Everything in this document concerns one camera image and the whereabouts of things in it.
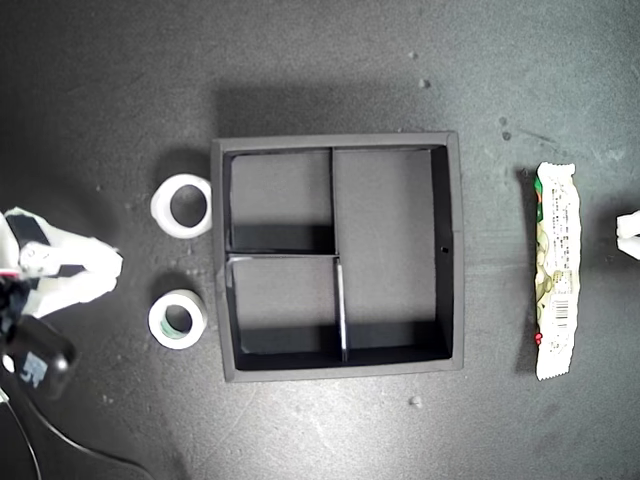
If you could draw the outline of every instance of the debris speck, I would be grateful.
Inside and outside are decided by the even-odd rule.
[[[419,395],[411,397],[409,399],[409,405],[416,408],[422,408],[422,398]]]

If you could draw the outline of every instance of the snack wrapper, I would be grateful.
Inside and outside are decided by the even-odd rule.
[[[542,163],[535,190],[538,380],[569,372],[578,326],[580,292],[580,197],[575,165]]]

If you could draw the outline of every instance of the white tape roll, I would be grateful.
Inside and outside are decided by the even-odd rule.
[[[171,212],[171,199],[182,187],[196,187],[207,202],[207,211],[199,224],[186,227],[179,223]],[[175,238],[195,238],[211,230],[211,183],[196,175],[181,173],[164,181],[151,199],[151,216],[162,230]]]
[[[184,308],[191,317],[191,329],[181,332],[173,328],[167,320],[167,308]],[[202,336],[207,326],[207,311],[204,303],[190,290],[174,290],[160,297],[149,310],[149,330],[156,340],[172,350],[189,348]]]

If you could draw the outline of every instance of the black tray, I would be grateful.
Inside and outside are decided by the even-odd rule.
[[[227,381],[462,367],[455,133],[220,139],[212,180]]]

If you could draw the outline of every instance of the tape roll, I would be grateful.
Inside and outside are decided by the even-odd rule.
[[[181,332],[167,320],[171,306],[184,308],[191,317],[191,329]],[[161,345],[172,350],[182,350],[195,344],[207,326],[207,311],[198,295],[190,290],[174,290],[160,297],[149,310],[149,330]]]
[[[207,202],[207,211],[200,223],[187,227],[178,222],[171,212],[171,199],[182,187],[195,187],[202,192]],[[151,199],[151,216],[165,233],[174,238],[195,238],[211,230],[211,183],[204,178],[181,173],[166,179]]]

